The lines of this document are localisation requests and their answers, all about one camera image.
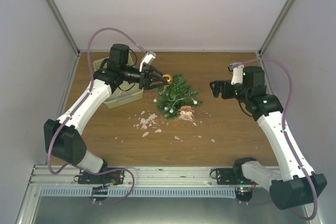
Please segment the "gold bauble ornament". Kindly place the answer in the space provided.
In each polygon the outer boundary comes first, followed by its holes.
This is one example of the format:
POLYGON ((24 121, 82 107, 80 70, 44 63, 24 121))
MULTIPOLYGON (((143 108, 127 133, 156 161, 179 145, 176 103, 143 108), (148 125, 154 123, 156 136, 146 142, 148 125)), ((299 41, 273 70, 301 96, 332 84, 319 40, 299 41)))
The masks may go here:
POLYGON ((166 80, 166 86, 170 86, 173 83, 173 77, 170 74, 164 74, 162 78, 166 80))

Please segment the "small green christmas tree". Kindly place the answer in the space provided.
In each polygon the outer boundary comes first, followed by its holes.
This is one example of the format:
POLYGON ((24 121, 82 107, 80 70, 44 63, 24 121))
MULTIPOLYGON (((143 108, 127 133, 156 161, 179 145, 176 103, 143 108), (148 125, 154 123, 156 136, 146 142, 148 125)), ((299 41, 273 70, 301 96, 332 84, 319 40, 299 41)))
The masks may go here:
POLYGON ((160 97, 156 107, 166 119, 194 122, 195 109, 202 105, 202 101, 198 99, 199 92, 187 84, 184 75, 174 75, 170 85, 157 90, 160 97))

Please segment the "pale green perforated basket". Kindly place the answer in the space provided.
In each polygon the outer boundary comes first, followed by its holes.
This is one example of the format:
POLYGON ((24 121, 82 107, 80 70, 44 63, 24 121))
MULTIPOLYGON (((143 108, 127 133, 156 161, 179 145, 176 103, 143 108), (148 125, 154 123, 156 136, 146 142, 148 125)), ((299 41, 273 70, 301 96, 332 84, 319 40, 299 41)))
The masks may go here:
POLYGON ((117 88, 115 92, 103 102, 108 109, 113 109, 143 98, 143 90, 139 89, 138 84, 133 85, 124 81, 120 87, 121 89, 117 88))

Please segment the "white ball string lights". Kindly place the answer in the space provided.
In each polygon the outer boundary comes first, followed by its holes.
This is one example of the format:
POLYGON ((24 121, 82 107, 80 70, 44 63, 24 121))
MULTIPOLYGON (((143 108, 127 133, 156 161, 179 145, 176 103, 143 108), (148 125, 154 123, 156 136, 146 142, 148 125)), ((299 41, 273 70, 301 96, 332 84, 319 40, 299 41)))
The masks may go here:
POLYGON ((157 109, 168 115, 175 115, 178 110, 184 105, 190 105, 192 108, 200 106, 202 101, 197 99, 198 93, 194 91, 173 92, 160 91, 159 96, 153 99, 157 109))

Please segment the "red white round ornament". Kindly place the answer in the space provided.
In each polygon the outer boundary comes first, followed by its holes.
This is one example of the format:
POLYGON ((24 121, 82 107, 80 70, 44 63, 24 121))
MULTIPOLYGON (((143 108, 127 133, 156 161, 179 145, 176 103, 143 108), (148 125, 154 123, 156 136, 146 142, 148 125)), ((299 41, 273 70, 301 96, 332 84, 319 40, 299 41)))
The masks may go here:
POLYGON ((179 109, 178 119, 194 122, 194 110, 190 105, 184 105, 179 109))

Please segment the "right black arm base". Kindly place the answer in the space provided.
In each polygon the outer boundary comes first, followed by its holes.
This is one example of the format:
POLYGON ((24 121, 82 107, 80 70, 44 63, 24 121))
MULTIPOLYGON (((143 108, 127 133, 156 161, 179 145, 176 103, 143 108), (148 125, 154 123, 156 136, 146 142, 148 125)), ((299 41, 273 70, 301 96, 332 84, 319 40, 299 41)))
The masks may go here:
POLYGON ((233 168, 213 168, 209 176, 216 180, 218 185, 254 186, 256 183, 247 178, 237 178, 233 168))

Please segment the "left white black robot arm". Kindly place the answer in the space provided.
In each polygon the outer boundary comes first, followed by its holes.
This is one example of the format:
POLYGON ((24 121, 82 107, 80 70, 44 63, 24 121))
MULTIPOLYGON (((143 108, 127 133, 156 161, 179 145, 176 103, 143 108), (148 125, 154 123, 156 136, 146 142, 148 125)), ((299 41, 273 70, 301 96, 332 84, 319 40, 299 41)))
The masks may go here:
POLYGON ((94 72, 92 80, 73 106, 56 120, 44 124, 47 165, 51 157, 63 160, 68 165, 84 169, 96 184, 108 179, 108 171, 103 168, 103 159, 91 153, 82 139, 82 133, 100 105, 124 82, 137 84, 141 90, 163 87, 168 80, 152 62, 153 52, 146 52, 140 66, 128 65, 130 48, 124 44, 114 44, 100 68, 94 72))

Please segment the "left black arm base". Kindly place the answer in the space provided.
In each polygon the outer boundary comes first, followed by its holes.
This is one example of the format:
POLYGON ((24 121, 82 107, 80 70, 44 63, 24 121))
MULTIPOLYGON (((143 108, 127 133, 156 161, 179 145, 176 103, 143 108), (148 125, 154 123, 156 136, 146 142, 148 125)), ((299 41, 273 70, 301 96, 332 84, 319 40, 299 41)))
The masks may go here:
POLYGON ((78 175, 74 177, 74 182, 81 185, 119 185, 123 184, 124 180, 124 168, 103 168, 100 172, 106 172, 106 174, 97 175, 81 170, 78 175))

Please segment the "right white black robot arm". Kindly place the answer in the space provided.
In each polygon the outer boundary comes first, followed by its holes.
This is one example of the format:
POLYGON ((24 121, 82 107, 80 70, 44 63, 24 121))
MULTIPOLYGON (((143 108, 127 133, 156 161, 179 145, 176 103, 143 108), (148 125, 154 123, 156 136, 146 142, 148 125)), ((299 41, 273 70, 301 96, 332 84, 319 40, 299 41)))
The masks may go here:
POLYGON ((214 97, 236 99, 244 104, 254 121, 267 137, 280 171, 261 165, 253 157, 235 160, 231 169, 216 169, 217 183, 237 183, 236 197, 249 201, 251 190, 246 185, 256 183, 270 193, 271 201, 280 209, 316 203, 327 185, 323 174, 317 174, 304 158, 279 99, 267 93, 265 73, 261 67, 239 66, 232 69, 231 80, 216 80, 209 84, 214 97))

